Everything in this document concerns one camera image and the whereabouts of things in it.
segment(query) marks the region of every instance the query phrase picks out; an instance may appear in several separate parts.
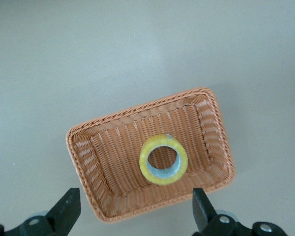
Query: gray floor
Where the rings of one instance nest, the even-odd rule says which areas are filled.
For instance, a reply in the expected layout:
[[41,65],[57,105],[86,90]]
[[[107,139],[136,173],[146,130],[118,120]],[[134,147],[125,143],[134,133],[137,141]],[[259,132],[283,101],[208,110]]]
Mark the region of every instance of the gray floor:
[[[213,205],[295,235],[295,1],[0,0],[0,223],[81,187],[70,127],[195,87],[216,93],[237,168]],[[109,225],[81,196],[72,236],[196,230],[190,201]]]

